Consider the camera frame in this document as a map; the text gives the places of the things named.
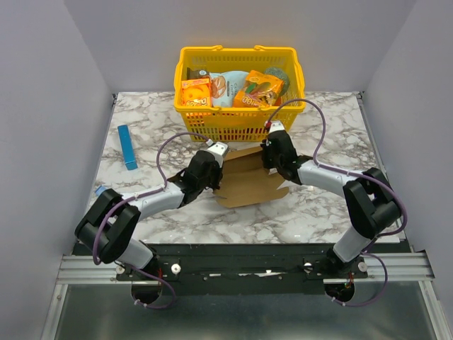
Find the brown cardboard box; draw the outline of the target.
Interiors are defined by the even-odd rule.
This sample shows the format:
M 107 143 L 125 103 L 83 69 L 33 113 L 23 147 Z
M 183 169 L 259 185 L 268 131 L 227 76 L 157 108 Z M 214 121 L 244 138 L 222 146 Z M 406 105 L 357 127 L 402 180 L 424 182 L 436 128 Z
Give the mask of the brown cardboard box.
M 283 177 L 263 167 L 262 155 L 259 146 L 228 153 L 219 188 L 214 190 L 219 205 L 240 208 L 278 200 L 289 193 Z

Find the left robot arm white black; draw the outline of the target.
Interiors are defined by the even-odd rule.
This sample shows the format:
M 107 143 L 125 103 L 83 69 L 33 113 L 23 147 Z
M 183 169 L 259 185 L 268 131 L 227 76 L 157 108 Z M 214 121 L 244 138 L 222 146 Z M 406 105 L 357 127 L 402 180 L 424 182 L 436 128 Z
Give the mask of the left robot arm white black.
M 170 177 L 166 186 L 148 192 L 121 195 L 111 188 L 104 190 L 78 223 L 76 238 L 91 251 L 96 250 L 100 262 L 118 261 L 132 266 L 142 280 L 152 278 L 157 263 L 154 252 L 132 238 L 137 223 L 165 210 L 179 209 L 205 189 L 218 189 L 228 151 L 221 142 L 197 151 L 189 165 Z

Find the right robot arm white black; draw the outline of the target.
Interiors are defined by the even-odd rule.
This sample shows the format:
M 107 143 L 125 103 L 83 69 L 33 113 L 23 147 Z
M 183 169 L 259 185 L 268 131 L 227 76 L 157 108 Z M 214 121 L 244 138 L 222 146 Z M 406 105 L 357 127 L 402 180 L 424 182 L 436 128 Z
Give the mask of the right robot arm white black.
M 328 250 L 323 261 L 324 270 L 331 276 L 344 276 L 350 271 L 351 263 L 387 227 L 401 217 L 407 221 L 403 203 L 377 168 L 355 173 L 298 155 L 285 129 L 270 128 L 261 147 L 264 168 L 276 169 L 286 181 L 317 187 L 345 199 L 351 226 Z

